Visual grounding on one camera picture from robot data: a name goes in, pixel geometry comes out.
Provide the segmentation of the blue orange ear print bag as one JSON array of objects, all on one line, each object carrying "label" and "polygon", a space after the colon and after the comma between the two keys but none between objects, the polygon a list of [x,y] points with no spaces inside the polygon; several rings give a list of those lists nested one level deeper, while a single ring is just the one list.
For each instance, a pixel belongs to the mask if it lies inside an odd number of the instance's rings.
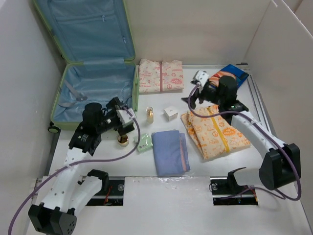
[{"label": "blue orange ear print bag", "polygon": [[239,69],[238,67],[236,67],[232,64],[229,64],[229,65],[225,66],[224,68],[222,68],[217,73],[215,73],[213,76],[211,76],[209,78],[209,81],[212,82],[214,84],[214,86],[217,87],[219,85],[219,80],[223,76],[230,76],[230,77],[234,78],[237,82],[237,87],[239,88],[245,82],[245,80],[248,78],[249,74],[244,72],[243,70]]}]

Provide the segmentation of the green box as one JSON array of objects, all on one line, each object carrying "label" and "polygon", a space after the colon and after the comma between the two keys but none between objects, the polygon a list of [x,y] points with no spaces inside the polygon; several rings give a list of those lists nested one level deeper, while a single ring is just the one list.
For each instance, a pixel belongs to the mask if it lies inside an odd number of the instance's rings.
[{"label": "green box", "polygon": [[139,144],[137,146],[138,153],[143,153],[152,148],[153,148],[153,142],[149,133],[141,134]]}]

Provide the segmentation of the round gold jar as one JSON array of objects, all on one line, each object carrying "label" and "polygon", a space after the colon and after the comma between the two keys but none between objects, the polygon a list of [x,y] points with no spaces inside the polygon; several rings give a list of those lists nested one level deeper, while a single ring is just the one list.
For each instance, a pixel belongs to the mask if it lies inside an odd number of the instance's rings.
[{"label": "round gold jar", "polygon": [[129,137],[127,134],[120,135],[120,136],[118,136],[117,141],[118,141],[120,146],[126,147],[129,144]]}]

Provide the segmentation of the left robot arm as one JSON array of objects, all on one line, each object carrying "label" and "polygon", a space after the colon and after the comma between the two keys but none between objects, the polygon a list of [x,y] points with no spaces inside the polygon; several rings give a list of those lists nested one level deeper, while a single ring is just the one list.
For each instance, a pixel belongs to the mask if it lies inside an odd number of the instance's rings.
[{"label": "left robot arm", "polygon": [[72,234],[84,206],[96,193],[104,194],[109,189],[108,173],[101,170],[92,169],[79,180],[85,164],[95,161],[92,157],[101,135],[114,130],[122,136],[138,128],[134,111],[118,97],[105,108],[100,103],[87,104],[69,142],[64,166],[50,176],[55,178],[53,186],[41,203],[28,211],[34,229],[46,235]]}]

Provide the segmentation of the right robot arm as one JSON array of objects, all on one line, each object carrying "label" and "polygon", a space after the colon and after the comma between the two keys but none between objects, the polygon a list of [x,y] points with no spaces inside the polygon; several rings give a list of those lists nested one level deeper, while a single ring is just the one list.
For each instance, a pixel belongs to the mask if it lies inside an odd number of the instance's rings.
[{"label": "right robot arm", "polygon": [[195,102],[208,101],[218,105],[218,115],[232,127],[240,131],[256,148],[263,162],[259,168],[239,168],[229,172],[226,187],[237,193],[244,186],[263,186],[278,191],[287,184],[296,182],[301,193],[300,149],[296,144],[286,144],[272,135],[249,111],[247,106],[237,99],[238,85],[231,76],[222,76],[217,86],[210,82],[205,71],[197,71],[192,84],[195,87],[184,98],[193,111]]}]

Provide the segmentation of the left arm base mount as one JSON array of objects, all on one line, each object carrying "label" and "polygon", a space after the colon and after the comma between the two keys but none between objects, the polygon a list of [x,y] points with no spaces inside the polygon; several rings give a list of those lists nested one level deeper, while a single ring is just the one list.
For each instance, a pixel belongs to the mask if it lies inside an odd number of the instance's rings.
[{"label": "left arm base mount", "polygon": [[109,186],[96,193],[86,206],[123,206],[125,178],[113,177],[109,179]]}]

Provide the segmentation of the gold perfume bottle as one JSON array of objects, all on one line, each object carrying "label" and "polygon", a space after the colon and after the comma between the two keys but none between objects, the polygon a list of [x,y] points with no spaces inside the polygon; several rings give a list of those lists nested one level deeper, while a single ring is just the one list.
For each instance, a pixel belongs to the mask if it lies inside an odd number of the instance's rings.
[{"label": "gold perfume bottle", "polygon": [[147,107],[146,118],[149,124],[152,124],[154,122],[154,110],[152,107]]}]

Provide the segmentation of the small white box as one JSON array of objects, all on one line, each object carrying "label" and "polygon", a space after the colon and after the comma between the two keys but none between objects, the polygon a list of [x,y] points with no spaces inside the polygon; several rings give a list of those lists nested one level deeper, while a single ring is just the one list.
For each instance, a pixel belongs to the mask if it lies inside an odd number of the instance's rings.
[{"label": "small white box", "polygon": [[171,121],[178,117],[178,111],[175,107],[169,106],[164,109],[164,115],[166,116],[168,121]]}]

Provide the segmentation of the blue cloth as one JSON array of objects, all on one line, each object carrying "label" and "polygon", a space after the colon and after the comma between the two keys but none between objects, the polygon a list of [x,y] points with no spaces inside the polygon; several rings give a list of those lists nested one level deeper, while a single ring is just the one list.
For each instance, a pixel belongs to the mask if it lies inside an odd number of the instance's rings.
[{"label": "blue cloth", "polygon": [[185,134],[178,130],[152,134],[158,177],[181,176],[190,171]]}]

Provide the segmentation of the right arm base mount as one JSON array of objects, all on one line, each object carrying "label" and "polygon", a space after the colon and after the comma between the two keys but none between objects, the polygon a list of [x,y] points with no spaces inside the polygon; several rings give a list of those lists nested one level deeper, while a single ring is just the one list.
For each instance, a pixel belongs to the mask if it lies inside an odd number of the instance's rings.
[{"label": "right arm base mount", "polygon": [[210,177],[209,190],[214,206],[257,206],[258,199],[254,189],[248,186],[232,188],[226,177]]}]

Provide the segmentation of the orange patterned garment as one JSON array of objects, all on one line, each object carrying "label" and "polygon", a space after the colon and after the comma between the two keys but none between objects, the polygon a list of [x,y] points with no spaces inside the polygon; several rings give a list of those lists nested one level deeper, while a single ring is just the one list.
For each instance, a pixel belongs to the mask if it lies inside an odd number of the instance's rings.
[{"label": "orange patterned garment", "polygon": [[180,118],[205,161],[250,147],[250,141],[221,116],[202,118],[187,111]]}]

